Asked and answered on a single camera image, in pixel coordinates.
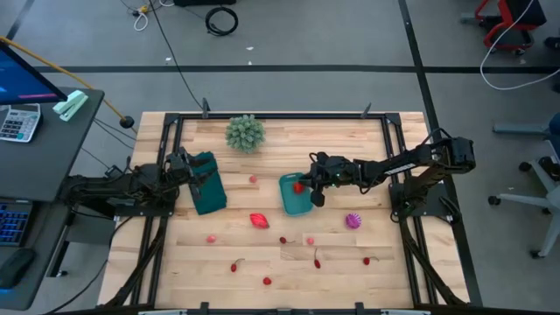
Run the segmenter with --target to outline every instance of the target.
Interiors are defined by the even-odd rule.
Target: green plant
[[[226,128],[227,145],[245,153],[253,153],[264,142],[263,123],[254,115],[232,117]]]

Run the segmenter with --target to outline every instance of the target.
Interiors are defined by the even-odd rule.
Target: teal container
[[[282,194],[283,210],[289,216],[300,216],[309,213],[312,208],[311,190],[306,187],[300,194],[294,192],[293,185],[304,174],[297,172],[286,174],[280,178],[280,193]]]

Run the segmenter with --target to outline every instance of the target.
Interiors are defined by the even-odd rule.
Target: red chair
[[[492,47],[495,40],[522,15],[531,3],[531,0],[499,0],[500,16],[481,16],[480,12],[489,1],[483,0],[474,12],[475,18],[479,20],[479,25],[486,28],[488,32],[484,38],[484,45],[488,48]],[[545,23],[546,17],[543,8],[539,1],[535,0],[523,18],[504,35],[494,50],[509,50],[517,55],[524,54],[525,50],[535,43],[529,31],[533,31]]]

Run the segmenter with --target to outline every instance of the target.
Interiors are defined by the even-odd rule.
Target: keyboard
[[[21,247],[31,225],[33,203],[0,199],[0,246]]]

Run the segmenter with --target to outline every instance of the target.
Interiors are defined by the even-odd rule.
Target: stapler
[[[88,96],[83,92],[75,90],[68,96],[68,101],[61,101],[56,104],[52,110],[60,114],[60,119],[67,122],[74,114],[81,108],[81,106],[88,100]]]

